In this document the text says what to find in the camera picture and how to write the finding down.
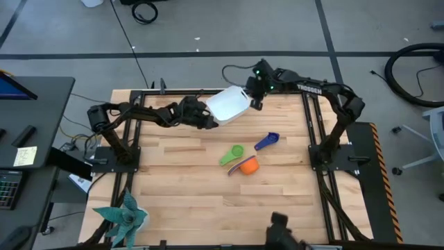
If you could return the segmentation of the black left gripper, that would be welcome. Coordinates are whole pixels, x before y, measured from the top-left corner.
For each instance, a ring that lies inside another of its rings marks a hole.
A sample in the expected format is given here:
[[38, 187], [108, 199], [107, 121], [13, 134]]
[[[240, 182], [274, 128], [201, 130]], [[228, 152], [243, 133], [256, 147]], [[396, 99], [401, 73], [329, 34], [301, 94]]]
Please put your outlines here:
[[195, 96], [185, 96], [176, 108], [174, 122], [180, 124], [197, 124], [197, 129], [210, 130], [217, 128], [219, 124], [211, 120], [210, 112], [204, 102]]

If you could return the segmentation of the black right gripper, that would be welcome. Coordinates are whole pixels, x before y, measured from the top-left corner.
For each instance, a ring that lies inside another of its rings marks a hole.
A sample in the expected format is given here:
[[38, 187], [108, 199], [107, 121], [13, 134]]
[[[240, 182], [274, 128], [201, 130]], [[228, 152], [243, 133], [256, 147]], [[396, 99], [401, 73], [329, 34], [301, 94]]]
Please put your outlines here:
[[262, 110], [264, 96], [278, 92], [276, 72], [266, 60], [261, 59], [254, 65], [253, 74], [254, 76], [248, 77], [246, 83], [247, 93], [252, 98], [250, 107], [255, 110]]

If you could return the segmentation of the white plastic basket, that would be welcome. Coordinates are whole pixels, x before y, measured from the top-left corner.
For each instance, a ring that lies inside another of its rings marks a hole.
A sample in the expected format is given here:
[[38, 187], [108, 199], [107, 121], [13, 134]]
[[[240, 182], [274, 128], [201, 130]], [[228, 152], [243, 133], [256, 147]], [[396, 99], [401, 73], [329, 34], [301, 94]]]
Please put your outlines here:
[[250, 97], [242, 87], [230, 86], [218, 94], [209, 97], [206, 106], [210, 110], [214, 121], [219, 126], [233, 121], [243, 115], [250, 107]]

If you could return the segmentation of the dark blue measuring cup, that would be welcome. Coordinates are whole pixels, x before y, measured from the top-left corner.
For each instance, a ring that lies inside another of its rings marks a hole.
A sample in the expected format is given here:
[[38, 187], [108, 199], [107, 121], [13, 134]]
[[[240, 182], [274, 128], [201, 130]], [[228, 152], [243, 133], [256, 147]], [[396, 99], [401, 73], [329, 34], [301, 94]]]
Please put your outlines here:
[[261, 139], [255, 146], [254, 149], [256, 151], [262, 150], [267, 146], [275, 144], [280, 139], [280, 135], [278, 133], [269, 132], [267, 136]]

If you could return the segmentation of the green measuring cup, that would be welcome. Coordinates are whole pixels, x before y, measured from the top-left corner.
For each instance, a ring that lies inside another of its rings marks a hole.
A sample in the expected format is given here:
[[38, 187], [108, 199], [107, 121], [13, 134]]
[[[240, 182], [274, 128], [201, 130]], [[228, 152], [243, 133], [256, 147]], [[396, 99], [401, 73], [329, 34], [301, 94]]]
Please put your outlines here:
[[242, 157], [244, 154], [244, 147], [240, 144], [233, 145], [231, 149], [219, 160], [219, 165], [224, 166], [229, 162]]

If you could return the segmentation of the orange measuring cup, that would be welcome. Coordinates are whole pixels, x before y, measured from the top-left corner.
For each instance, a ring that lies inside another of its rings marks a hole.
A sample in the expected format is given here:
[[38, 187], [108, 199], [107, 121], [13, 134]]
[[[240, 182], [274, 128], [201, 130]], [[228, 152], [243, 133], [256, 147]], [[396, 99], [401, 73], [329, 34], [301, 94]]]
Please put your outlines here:
[[245, 175], [251, 175], [259, 169], [259, 163], [256, 156], [251, 156], [240, 163], [241, 172]]

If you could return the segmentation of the white plant pot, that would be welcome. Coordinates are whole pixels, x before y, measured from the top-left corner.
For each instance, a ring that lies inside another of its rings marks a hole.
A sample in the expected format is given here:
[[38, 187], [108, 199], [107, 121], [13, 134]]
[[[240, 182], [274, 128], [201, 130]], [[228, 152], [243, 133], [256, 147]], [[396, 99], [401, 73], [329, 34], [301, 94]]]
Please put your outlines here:
[[146, 213], [146, 216], [145, 216], [142, 224], [137, 229], [137, 232], [143, 231], [150, 224], [150, 214], [149, 214], [149, 212], [146, 209], [142, 208], [142, 207], [138, 207], [138, 209], [141, 210], [141, 211], [144, 211]]

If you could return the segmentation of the teal artificial plant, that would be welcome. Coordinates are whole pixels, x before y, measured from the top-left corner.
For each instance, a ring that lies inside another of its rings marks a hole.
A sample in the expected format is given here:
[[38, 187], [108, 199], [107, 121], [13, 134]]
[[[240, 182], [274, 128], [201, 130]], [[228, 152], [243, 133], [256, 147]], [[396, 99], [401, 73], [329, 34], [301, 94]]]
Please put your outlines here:
[[116, 224], [106, 233], [106, 237], [114, 238], [112, 247], [117, 246], [123, 240], [126, 241], [127, 250], [131, 250], [135, 243], [136, 233], [145, 222], [149, 220], [149, 213], [137, 205], [136, 199], [128, 188], [123, 193], [123, 204], [121, 207], [94, 208], [104, 220]]

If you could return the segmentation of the white paper booklet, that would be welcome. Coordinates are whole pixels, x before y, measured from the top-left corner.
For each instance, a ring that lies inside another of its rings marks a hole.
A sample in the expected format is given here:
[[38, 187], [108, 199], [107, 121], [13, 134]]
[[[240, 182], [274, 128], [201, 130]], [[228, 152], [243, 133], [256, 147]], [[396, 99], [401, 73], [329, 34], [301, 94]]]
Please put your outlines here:
[[89, 192], [89, 189], [91, 188], [92, 181], [85, 180], [77, 175], [70, 174], [68, 175], [68, 179], [80, 190], [82, 190], [85, 194]]

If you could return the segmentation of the black flat panel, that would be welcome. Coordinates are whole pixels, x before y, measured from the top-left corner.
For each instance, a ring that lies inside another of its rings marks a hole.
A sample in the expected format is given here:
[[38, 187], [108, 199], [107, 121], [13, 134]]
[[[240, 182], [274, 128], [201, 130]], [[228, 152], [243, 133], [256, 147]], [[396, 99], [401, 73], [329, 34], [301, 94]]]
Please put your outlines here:
[[56, 149], [51, 148], [49, 156], [46, 160], [47, 166], [58, 167], [66, 172], [74, 174], [85, 180], [92, 180], [92, 166], [85, 163], [83, 160], [70, 156], [69, 154]]

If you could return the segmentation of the black platform hazard stripe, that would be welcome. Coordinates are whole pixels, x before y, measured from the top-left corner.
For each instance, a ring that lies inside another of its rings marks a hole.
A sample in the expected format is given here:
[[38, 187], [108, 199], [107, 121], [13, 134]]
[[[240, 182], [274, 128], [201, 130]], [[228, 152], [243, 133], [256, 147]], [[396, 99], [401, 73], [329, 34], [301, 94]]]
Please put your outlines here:
[[348, 127], [347, 134], [355, 153], [370, 158], [369, 162], [359, 166], [358, 179], [373, 238], [377, 242], [402, 244], [404, 240], [377, 127], [371, 122], [356, 122]]

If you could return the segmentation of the black desk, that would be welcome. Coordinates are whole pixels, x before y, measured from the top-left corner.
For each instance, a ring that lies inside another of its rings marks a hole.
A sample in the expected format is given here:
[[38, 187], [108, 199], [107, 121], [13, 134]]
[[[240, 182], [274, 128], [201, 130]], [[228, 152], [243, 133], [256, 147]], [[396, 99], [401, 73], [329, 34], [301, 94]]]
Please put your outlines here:
[[[75, 78], [55, 76], [17, 76], [16, 81], [38, 96], [37, 100], [0, 99], [0, 169], [35, 169], [46, 165]], [[37, 147], [33, 165], [14, 167], [17, 153], [11, 144], [28, 126], [36, 132], [23, 147]]]
[[55, 167], [23, 172], [22, 186], [13, 210], [0, 210], [0, 243], [17, 227], [30, 226], [31, 236], [18, 250], [31, 250], [46, 225], [46, 210], [58, 175]]

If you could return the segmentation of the grey office chair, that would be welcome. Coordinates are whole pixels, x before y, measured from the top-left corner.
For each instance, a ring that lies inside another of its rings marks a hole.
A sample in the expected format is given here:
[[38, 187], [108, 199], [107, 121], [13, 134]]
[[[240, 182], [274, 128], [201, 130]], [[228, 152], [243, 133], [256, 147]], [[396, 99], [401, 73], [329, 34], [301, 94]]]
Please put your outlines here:
[[430, 143], [433, 146], [435, 152], [432, 155], [427, 156], [426, 158], [422, 158], [401, 167], [394, 167], [391, 172], [396, 176], [400, 176], [403, 171], [408, 168], [424, 165], [425, 163], [431, 163], [437, 160], [442, 160], [444, 162], [444, 106], [440, 108], [433, 108], [431, 110], [423, 112], [422, 118], [429, 123], [429, 131], [431, 137], [427, 137], [426, 135], [419, 133], [406, 124], [393, 127], [391, 129], [391, 132], [394, 134], [398, 134], [401, 131], [408, 131], [411, 134], [416, 135], [424, 141]]

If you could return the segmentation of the black bar on desk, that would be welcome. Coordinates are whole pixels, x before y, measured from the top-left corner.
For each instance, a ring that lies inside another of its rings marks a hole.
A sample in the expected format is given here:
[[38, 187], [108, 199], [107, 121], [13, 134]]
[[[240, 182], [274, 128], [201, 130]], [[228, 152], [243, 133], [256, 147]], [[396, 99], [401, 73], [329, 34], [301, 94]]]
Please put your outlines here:
[[12, 146], [16, 148], [23, 147], [32, 135], [36, 132], [34, 126], [28, 125], [12, 142]]

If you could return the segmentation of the yellow sticky note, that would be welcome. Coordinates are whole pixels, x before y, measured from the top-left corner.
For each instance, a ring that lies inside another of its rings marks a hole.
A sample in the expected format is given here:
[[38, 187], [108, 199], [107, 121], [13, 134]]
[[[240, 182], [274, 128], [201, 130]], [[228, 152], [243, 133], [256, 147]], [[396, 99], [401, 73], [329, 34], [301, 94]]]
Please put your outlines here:
[[17, 149], [14, 167], [23, 167], [33, 165], [37, 154], [37, 147], [22, 147]]

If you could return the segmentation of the black lower desk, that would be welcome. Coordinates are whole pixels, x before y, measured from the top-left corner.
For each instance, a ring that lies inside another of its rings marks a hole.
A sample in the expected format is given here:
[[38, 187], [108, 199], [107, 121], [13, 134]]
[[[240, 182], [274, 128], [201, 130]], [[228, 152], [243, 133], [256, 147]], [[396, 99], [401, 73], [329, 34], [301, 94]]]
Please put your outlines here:
[[17, 227], [30, 226], [31, 236], [18, 250], [31, 250], [46, 225], [46, 210], [58, 175], [55, 167], [23, 172], [22, 186], [13, 210], [0, 210], [0, 243]]

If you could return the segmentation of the laptop screen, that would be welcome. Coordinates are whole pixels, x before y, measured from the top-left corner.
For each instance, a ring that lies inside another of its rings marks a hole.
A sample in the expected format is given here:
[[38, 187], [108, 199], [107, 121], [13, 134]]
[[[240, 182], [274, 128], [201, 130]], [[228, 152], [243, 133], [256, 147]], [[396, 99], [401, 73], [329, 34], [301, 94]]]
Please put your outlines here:
[[0, 72], [0, 99], [37, 100], [38, 96], [7, 74]]

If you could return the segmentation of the backlit keyboard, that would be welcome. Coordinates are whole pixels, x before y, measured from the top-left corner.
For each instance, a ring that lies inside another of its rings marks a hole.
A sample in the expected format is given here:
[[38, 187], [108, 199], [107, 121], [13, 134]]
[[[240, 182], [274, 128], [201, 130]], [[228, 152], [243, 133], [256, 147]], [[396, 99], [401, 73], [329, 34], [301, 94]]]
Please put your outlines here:
[[22, 186], [23, 172], [0, 169], [0, 210], [13, 210]]

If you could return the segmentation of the black computer mouse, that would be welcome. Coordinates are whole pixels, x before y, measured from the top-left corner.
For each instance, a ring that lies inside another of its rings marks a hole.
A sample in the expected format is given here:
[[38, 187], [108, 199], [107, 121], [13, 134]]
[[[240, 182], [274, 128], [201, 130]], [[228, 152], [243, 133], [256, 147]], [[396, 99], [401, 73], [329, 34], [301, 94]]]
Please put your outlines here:
[[0, 250], [18, 250], [31, 236], [30, 226], [17, 227], [0, 243]]

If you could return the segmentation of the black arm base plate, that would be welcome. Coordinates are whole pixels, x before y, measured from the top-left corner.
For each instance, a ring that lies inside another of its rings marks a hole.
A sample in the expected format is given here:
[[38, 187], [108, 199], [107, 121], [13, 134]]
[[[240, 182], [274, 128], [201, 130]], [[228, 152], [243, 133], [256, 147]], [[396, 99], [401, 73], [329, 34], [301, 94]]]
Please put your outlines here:
[[335, 149], [321, 145], [308, 146], [311, 167], [315, 171], [359, 171], [359, 166], [370, 161], [368, 156], [357, 156], [351, 144], [340, 144]]
[[98, 147], [92, 163], [92, 171], [96, 173], [135, 173], [139, 169], [141, 148], [132, 148], [133, 159], [129, 163], [121, 163], [111, 147]]

